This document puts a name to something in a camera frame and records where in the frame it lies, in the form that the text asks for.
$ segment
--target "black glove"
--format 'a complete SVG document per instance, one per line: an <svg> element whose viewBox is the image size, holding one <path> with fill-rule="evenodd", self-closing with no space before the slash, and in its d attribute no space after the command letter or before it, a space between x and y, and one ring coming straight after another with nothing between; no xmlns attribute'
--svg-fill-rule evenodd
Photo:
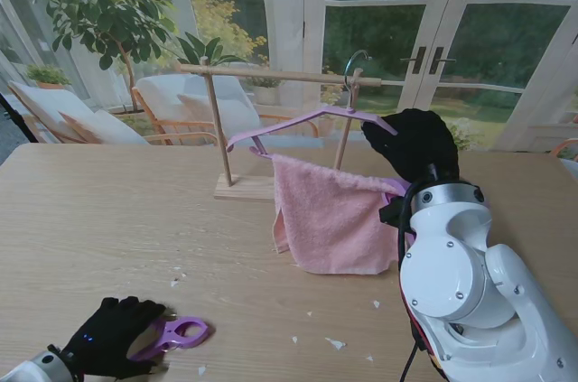
<svg viewBox="0 0 578 382"><path fill-rule="evenodd" d="M384 155L403 179L415 182L427 177L431 163L439 178L459 179L458 148L437 114L412 108L382 118L397 135L369 122L361 129L373 150Z"/></svg>
<svg viewBox="0 0 578 382"><path fill-rule="evenodd" d="M165 307L153 301L138 302L129 296L118 301L105 298L100 308L72 336L62 350L67 365L83 375L124 379L146 375L153 361L131 361L128 348L146 328L164 313Z"/></svg>

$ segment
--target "table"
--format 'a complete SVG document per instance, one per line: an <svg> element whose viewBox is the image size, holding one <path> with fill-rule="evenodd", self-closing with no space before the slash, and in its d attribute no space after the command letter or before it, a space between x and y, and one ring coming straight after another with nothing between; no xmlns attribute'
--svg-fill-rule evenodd
<svg viewBox="0 0 578 382"><path fill-rule="evenodd" d="M379 155L356 149L348 146L343 170L394 175ZM334 152L288 153L331 165ZM240 148L231 167L271 173L271 163ZM461 169L489 199L490 242L527 261L578 333L570 174L543 154L466 153ZM272 205L212 198L221 172L212 147L19 147L0 167L0 371L50 342L64 345L102 297L134 294L217 329L198 348L170 353L164 381L397 381L413 342L396 269L305 273L273 251ZM347 346L337 351L326 337ZM409 380L440 379L420 353Z"/></svg>

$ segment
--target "wooden drying rack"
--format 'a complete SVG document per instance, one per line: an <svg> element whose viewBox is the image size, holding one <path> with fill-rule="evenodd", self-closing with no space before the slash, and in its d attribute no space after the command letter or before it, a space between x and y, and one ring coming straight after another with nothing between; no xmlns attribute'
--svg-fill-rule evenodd
<svg viewBox="0 0 578 382"><path fill-rule="evenodd" d="M343 76L307 72L283 72L278 70L254 70L210 66L207 57L202 57L200 63L201 65L182 64L180 65L180 71L201 75L205 79L205 84L207 86L210 109L213 115L213 123L215 125L215 131L217 132L220 154L225 169L224 174L221 174L217 181L215 198L272 202L274 199L274 180L272 177L231 174L230 166L228 164L227 143L220 122L219 104L217 102L217 95L215 94L215 86L213 85L213 76L229 75L240 78L280 79L287 81L317 82L321 84L343 84ZM360 76L362 71L363 70L360 68L355 69L350 78L350 107L355 107L359 94L359 86L381 87L384 84L384 81L379 78L362 78ZM347 138L350 133L351 120L351 118L347 119L347 122L343 127L343 132L341 133L340 143L334 163L334 168L337 170L341 167L345 144L347 143Z"/></svg>

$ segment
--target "towel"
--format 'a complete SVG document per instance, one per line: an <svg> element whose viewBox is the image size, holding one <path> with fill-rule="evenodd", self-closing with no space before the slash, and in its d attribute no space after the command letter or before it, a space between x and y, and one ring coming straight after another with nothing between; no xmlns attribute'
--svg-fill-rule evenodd
<svg viewBox="0 0 578 382"><path fill-rule="evenodd" d="M404 195L395 179L364 177L273 155L277 252L314 274L379 274L397 260L397 229L379 208Z"/></svg>

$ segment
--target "metal hook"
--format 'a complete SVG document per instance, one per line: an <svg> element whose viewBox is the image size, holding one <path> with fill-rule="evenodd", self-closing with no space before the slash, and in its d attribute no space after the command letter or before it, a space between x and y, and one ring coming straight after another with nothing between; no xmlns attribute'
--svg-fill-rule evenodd
<svg viewBox="0 0 578 382"><path fill-rule="evenodd" d="M360 54L363 54L363 57L365 57L365 60L371 61L371 57L369 57L369 54L367 51L357 50L353 53L350 60L347 62L347 65L345 66L345 71L343 72L343 84L345 85L345 88L347 89L347 91L350 93L350 99L351 99L352 93L351 93L350 86L347 83L347 73L350 71L351 63L353 63L353 61L355 61L355 59L357 59L358 55L360 55Z"/></svg>

